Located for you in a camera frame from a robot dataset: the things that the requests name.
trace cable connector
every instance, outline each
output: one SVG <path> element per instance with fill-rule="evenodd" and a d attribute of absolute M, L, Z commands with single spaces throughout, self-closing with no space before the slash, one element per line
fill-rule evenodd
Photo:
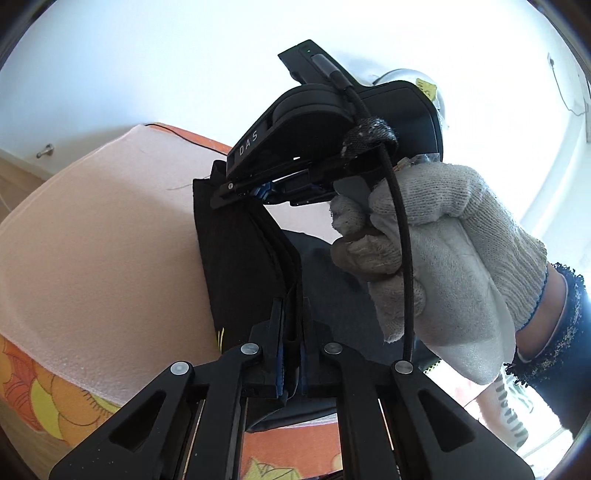
<path fill-rule="evenodd" d="M 343 91 L 348 87 L 352 87 L 353 84 L 349 79 L 341 72 L 337 66 L 332 63 L 322 53 L 316 54 L 312 57 L 312 63 L 318 67 L 326 78 L 328 78 L 335 87 Z"/>

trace person's leg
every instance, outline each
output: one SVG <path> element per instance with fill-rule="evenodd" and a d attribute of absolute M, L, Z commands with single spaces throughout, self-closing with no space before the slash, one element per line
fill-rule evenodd
<path fill-rule="evenodd" d="M 487 428 L 512 450 L 517 451 L 528 439 L 529 434 L 515 410 L 511 408 L 511 401 L 506 377 L 502 374 L 476 397 Z"/>

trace screw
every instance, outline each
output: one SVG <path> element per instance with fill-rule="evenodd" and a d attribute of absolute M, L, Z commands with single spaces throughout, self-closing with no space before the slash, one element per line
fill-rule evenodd
<path fill-rule="evenodd" d="M 189 371 L 189 364 L 187 362 L 176 362 L 170 367 L 170 371 L 174 375 L 184 375 Z"/>
<path fill-rule="evenodd" d="M 255 343 L 245 343 L 240 347 L 240 351 L 244 353 L 244 355 L 254 355 L 258 353 L 258 345 Z"/>
<path fill-rule="evenodd" d="M 331 355 L 338 355 L 343 351 L 343 346 L 340 343 L 330 342 L 324 346 L 324 351 Z"/>
<path fill-rule="evenodd" d="M 407 362 L 406 360 L 400 360 L 394 364 L 394 369 L 403 375 L 408 375 L 413 371 L 413 365 L 411 362 Z"/>

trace yellow label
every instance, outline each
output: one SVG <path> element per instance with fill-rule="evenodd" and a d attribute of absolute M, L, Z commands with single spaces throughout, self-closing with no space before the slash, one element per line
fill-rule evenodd
<path fill-rule="evenodd" d="M 429 82 L 425 82 L 425 80 L 417 79 L 415 85 L 421 90 L 429 100 L 432 102 L 435 101 L 435 95 L 437 93 L 437 85 Z"/>

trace blue denim sleeve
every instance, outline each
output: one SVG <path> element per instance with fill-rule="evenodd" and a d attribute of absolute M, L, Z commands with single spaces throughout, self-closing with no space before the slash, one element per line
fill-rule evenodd
<path fill-rule="evenodd" d="M 523 362 L 516 355 L 506 371 L 532 386 L 576 435 L 591 410 L 591 304 L 581 275 L 561 264 L 554 268 L 569 288 L 558 330 L 536 358 Z"/>

